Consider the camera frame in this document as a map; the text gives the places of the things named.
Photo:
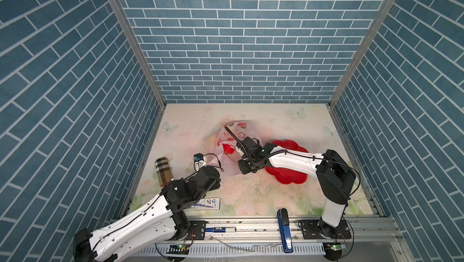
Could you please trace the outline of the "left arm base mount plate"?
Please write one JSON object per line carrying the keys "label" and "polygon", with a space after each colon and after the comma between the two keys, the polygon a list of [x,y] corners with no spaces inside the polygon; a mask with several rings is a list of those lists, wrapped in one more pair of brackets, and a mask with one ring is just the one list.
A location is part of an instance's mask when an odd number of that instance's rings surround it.
{"label": "left arm base mount plate", "polygon": [[205,220],[192,220],[187,230],[187,241],[204,240],[207,222]]}

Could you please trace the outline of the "pink plastic fruit bag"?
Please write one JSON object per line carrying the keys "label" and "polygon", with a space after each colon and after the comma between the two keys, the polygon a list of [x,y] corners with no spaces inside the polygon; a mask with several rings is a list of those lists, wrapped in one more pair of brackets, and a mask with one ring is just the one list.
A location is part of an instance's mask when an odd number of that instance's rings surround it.
{"label": "pink plastic fruit bag", "polygon": [[219,158],[223,169],[236,169],[237,161],[241,158],[241,156],[237,152],[231,155],[224,154],[222,144],[227,143],[236,146],[237,140],[225,129],[225,127],[229,129],[241,142],[243,142],[246,137],[250,137],[253,141],[259,141],[260,144],[263,144],[262,138],[258,134],[253,121],[238,120],[216,126],[204,139],[205,149]]}

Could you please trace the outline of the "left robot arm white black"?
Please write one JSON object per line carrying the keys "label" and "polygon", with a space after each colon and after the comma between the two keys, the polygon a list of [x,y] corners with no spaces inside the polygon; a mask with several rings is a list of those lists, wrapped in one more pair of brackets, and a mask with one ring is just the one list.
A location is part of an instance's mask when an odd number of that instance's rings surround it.
{"label": "left robot arm white black", "polygon": [[183,239],[190,228],[184,211],[220,183],[220,173],[213,166],[170,181],[153,199],[116,222],[95,231],[79,230],[74,236],[74,260],[122,262],[155,243]]}

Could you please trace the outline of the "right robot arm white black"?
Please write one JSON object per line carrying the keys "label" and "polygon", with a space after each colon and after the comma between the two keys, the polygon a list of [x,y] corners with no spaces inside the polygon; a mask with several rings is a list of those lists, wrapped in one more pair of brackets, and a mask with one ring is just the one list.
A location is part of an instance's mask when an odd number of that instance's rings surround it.
{"label": "right robot arm white black", "polygon": [[294,141],[274,141],[261,145],[250,137],[238,141],[236,150],[242,156],[238,161],[242,174],[264,168],[284,184],[301,184],[306,182],[308,176],[315,177],[325,196],[318,222],[319,232],[327,239],[336,237],[357,178],[356,171],[336,151],[308,153]]}

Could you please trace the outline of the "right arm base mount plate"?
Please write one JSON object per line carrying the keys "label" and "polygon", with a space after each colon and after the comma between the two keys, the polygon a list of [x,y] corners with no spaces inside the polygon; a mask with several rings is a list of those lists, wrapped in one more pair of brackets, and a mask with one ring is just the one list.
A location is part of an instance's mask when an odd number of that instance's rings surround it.
{"label": "right arm base mount plate", "polygon": [[341,220],[337,227],[333,227],[325,223],[320,218],[319,220],[299,220],[297,226],[302,230],[303,238],[310,239],[351,239],[352,231],[347,221]]}

